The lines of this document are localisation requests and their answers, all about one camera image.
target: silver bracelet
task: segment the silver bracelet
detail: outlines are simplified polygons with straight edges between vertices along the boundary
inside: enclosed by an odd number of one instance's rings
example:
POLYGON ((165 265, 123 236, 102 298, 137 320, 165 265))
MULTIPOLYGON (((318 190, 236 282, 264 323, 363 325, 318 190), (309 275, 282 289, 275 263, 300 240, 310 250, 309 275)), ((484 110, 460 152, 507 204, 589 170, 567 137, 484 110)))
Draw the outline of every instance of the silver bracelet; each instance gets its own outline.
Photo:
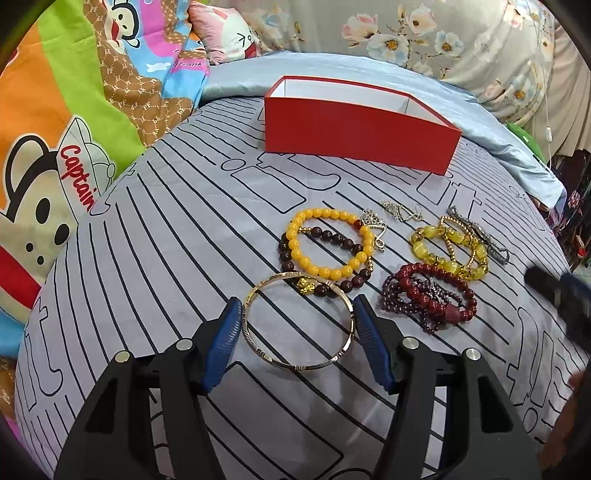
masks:
POLYGON ((244 301, 244 310, 242 313, 242 334, 244 335, 244 339, 246 340, 248 346, 252 349, 252 351, 255 352, 259 357, 261 357, 265 362, 268 362, 271 365, 275 365, 276 367, 279 367, 279 368, 285 368, 287 370, 298 371, 298 372, 306 371, 306 370, 318 370, 319 368, 323 368, 328 365, 334 364, 339 358, 341 358, 345 354, 345 352, 351 346, 351 343, 353 342, 353 336, 355 335, 355 315, 353 313, 353 304, 349 300, 348 296, 345 295, 345 293, 330 280, 327 280, 322 277, 317 277, 315 275, 308 275, 307 273, 302 273, 302 272, 278 273, 278 274, 270 276, 266 280, 263 280, 258 285, 255 285, 255 287, 246 296, 246 300, 244 301), (260 289, 262 289, 263 287, 265 287, 273 282, 276 282, 279 280, 288 280, 290 278, 305 278, 306 280, 313 282, 313 283, 323 283, 324 285, 328 286, 328 288, 330 288, 332 291, 334 291, 341 300, 343 300, 345 306, 347 307, 347 309, 349 311, 349 316, 351 319, 351 326, 350 326, 349 336, 347 337, 347 340, 346 340, 345 344, 343 345, 343 348, 341 348, 341 350, 339 352, 337 352, 329 360, 327 360, 326 362, 323 362, 321 364, 292 365, 292 364, 288 364, 286 362, 280 362, 279 360, 275 360, 270 355, 265 353, 261 348, 259 348, 259 346, 252 339, 250 330, 248 329, 248 321, 246 319, 248 317, 248 310, 249 310, 250 306, 252 305, 252 302, 254 301, 254 299, 257 297, 260 289))

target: red box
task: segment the red box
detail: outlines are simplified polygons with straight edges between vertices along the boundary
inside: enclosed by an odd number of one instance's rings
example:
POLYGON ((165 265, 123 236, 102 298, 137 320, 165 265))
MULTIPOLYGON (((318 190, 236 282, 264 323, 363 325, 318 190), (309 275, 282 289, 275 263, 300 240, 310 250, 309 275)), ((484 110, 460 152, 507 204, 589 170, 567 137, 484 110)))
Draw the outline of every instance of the red box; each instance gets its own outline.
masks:
POLYGON ((265 150, 370 160, 443 175, 462 132, 412 95, 284 76, 265 95, 265 150))

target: gold beaded bracelet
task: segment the gold beaded bracelet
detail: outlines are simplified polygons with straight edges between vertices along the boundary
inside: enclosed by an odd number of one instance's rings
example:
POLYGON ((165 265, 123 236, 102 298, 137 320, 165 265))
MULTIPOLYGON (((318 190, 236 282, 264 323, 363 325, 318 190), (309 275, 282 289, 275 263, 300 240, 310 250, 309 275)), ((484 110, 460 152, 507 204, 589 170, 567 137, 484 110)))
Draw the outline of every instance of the gold beaded bracelet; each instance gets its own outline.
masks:
POLYGON ((294 218, 287 226, 285 237, 287 238, 288 246, 291 250, 291 259, 297 261, 308 275, 318 275, 322 278, 329 278, 332 281, 339 281, 341 278, 347 278, 353 275, 354 270, 359 268, 363 263, 368 266, 370 271, 373 270, 371 257, 374 254, 375 234, 352 213, 342 212, 331 208, 308 208, 302 210, 295 214, 294 218), (352 225, 363 239, 363 250, 357 252, 349 260, 348 264, 341 268, 317 267, 312 263, 312 260, 309 257, 304 256, 300 250, 300 241, 297 239, 298 233, 311 232, 312 229, 302 227, 302 224, 310 218, 330 218, 333 220, 342 220, 352 225))
POLYGON ((418 228, 411 235, 410 244, 417 258, 430 265, 442 267, 445 271, 458 275, 462 280, 480 280, 488 273, 488 256, 485 246, 478 241, 478 238, 469 227, 452 217, 442 216, 438 225, 418 228), (453 223, 464 231, 458 232, 454 228, 446 227, 445 222, 453 223), (429 253, 423 242, 424 238, 435 238, 437 236, 443 238, 449 253, 449 260, 429 253), (470 248, 470 260, 466 265, 462 265, 457 261, 453 244, 470 248), (477 263, 478 266, 471 268, 473 263, 477 263))

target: dark red beaded bracelet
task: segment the dark red beaded bracelet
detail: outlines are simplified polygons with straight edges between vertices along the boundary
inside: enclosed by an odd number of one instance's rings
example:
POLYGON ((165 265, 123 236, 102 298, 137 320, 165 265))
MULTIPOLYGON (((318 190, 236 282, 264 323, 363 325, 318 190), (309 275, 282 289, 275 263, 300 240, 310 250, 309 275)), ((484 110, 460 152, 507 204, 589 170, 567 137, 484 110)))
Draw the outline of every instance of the dark red beaded bracelet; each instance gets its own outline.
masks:
POLYGON ((404 265, 397 273, 390 275, 382 287, 381 307, 384 310, 401 314, 421 314, 423 318, 421 324, 429 333, 437 331, 443 323, 457 325, 471 320, 476 315, 477 304, 474 292, 468 288, 467 282, 434 265, 419 263, 404 265), (430 281, 417 281, 414 274, 422 274, 426 278, 438 278, 456 287, 462 296, 446 291, 440 286, 435 287, 430 281), (438 296, 448 301, 444 303, 437 301, 430 294, 433 290, 437 290, 438 296), (402 293, 406 294, 409 301, 401 300, 402 293), (458 306, 449 302, 449 299, 455 300, 458 306), (466 300, 466 303, 461 310, 463 300, 466 300), (427 318, 434 323, 433 327, 427 327, 427 318))

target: white cable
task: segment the white cable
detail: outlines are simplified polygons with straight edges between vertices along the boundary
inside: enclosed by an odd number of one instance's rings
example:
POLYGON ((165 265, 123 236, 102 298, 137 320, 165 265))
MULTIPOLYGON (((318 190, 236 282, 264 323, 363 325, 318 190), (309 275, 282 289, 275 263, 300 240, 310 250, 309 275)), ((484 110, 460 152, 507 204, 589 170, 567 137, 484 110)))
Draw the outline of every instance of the white cable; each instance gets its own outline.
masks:
MULTIPOLYGON (((534 21, 534 14, 531 11, 531 7, 530 7, 530 0, 525 0, 525 3, 527 4, 527 10, 529 10, 530 12, 530 18, 531 21, 534 23, 535 26, 535 21, 534 21)), ((540 66, 542 68, 542 77, 544 79, 544 100, 545 100, 545 113, 546 113, 546 129, 545 129, 545 138, 546 138, 546 146, 548 147, 548 168, 552 168, 552 151, 550 150, 550 143, 552 142, 552 129, 550 128, 550 118, 548 116, 548 84, 546 82, 546 70, 544 69, 544 54, 542 53, 542 48, 541 48, 541 44, 540 44, 540 30, 541 30, 541 25, 537 25, 535 27, 535 36, 538 42, 538 46, 537 46, 537 52, 539 54, 538 56, 538 60, 541 60, 540 62, 540 66)))

